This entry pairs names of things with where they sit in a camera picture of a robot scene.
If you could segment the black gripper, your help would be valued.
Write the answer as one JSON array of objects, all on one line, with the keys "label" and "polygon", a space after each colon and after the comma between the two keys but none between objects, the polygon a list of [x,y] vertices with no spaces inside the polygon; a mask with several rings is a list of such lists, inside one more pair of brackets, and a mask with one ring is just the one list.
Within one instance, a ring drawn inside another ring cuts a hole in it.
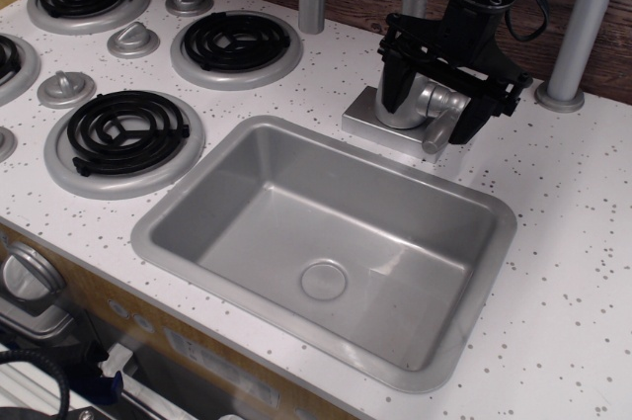
[{"label": "black gripper", "polygon": [[439,20],[392,13],[380,43],[382,106],[394,114],[418,72],[471,98],[450,135],[466,144],[491,116],[513,114],[528,73],[499,48],[496,31],[514,0],[449,0]]}]

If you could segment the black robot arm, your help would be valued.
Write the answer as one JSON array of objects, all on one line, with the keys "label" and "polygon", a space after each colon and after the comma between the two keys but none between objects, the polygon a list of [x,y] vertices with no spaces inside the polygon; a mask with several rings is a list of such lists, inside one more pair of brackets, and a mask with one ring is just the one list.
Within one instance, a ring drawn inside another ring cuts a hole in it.
[{"label": "black robot arm", "polygon": [[[496,43],[515,0],[449,0],[439,20],[390,14],[375,113],[386,126],[423,126],[429,154],[467,143],[491,117],[511,115],[531,76]],[[549,16],[547,0],[535,0]]]}]

